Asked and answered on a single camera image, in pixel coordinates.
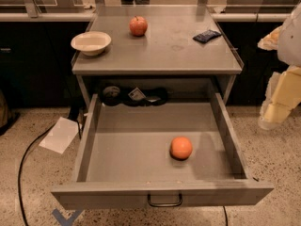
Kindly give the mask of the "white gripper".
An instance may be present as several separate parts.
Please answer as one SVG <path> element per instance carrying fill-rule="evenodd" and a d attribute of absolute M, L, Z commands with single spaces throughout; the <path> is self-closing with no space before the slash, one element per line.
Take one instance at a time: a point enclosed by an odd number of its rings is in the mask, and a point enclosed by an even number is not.
<path fill-rule="evenodd" d="M 278 59 L 290 67 L 284 73 L 273 73 L 261 105 L 258 125 L 272 130 L 280 126 L 301 103 L 301 3 L 258 42 L 262 50 L 277 49 Z"/>

